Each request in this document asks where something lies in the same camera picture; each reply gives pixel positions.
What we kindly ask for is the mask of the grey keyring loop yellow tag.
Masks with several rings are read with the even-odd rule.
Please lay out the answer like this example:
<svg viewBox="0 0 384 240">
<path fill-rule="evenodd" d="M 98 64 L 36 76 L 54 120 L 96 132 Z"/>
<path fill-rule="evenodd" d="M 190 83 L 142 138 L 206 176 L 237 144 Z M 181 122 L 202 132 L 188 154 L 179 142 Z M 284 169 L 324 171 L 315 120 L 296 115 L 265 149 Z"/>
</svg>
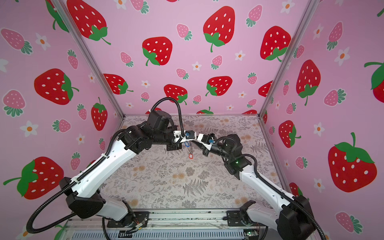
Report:
<svg viewBox="0 0 384 240">
<path fill-rule="evenodd" d="M 193 143 L 191 141 L 187 141 L 187 142 L 184 142 L 184 145 L 187 147 L 189 154 L 193 154 L 194 152 Z"/>
</svg>

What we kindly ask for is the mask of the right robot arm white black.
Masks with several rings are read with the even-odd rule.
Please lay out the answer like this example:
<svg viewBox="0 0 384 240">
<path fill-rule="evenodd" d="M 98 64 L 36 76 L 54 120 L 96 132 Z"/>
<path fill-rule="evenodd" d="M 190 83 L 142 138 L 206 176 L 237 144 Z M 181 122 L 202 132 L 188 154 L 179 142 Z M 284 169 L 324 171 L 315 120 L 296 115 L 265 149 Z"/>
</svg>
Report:
<svg viewBox="0 0 384 240">
<path fill-rule="evenodd" d="M 247 203 L 241 209 L 246 225 L 260 223 L 277 231 L 283 240 L 306 240 L 316 230 L 309 201 L 278 187 L 258 171 L 257 159 L 243 153 L 243 145 L 237 135 L 215 138 L 214 135 L 189 136 L 203 154 L 215 154 L 222 158 L 230 175 L 247 184 L 271 206 L 265 210 L 256 203 Z"/>
</svg>

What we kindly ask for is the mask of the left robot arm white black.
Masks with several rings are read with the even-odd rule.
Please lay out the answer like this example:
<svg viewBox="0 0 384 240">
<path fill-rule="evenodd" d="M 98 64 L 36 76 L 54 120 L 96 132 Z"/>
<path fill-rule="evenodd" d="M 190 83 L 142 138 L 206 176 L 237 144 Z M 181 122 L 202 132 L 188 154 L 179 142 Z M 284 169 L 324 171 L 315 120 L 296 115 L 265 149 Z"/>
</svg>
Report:
<svg viewBox="0 0 384 240">
<path fill-rule="evenodd" d="M 152 145 L 165 145 L 168 151 L 173 151 L 195 138 L 194 132 L 178 131 L 168 113 L 150 112 L 143 123 L 117 131 L 106 152 L 85 171 L 60 182 L 68 207 L 81 219 L 100 216 L 117 222 L 131 220 L 134 213 L 129 205 L 103 198 L 100 186 L 128 160 L 149 150 Z"/>
</svg>

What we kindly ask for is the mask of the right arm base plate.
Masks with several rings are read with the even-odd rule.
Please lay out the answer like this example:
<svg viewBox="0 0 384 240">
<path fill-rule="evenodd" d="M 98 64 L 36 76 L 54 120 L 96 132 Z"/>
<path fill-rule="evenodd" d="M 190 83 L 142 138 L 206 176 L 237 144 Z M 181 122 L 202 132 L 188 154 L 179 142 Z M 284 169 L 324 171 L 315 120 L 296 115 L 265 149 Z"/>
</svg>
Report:
<svg viewBox="0 0 384 240">
<path fill-rule="evenodd" d="M 261 223 L 252 222 L 249 217 L 245 216 L 240 210 L 227 211 L 223 220 L 227 222 L 229 227 L 265 227 Z"/>
</svg>

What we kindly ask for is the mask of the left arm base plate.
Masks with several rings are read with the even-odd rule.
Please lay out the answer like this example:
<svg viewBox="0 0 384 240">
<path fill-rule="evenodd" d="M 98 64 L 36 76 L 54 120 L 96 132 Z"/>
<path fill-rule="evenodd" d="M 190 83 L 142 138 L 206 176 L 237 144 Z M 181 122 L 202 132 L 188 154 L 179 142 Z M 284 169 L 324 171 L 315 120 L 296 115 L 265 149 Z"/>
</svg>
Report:
<svg viewBox="0 0 384 240">
<path fill-rule="evenodd" d="M 133 228 L 136 225 L 141 224 L 141 227 L 145 228 L 148 224 L 150 212 L 147 211 L 134 211 L 128 213 L 120 221 L 109 220 L 107 223 L 108 228 Z"/>
</svg>

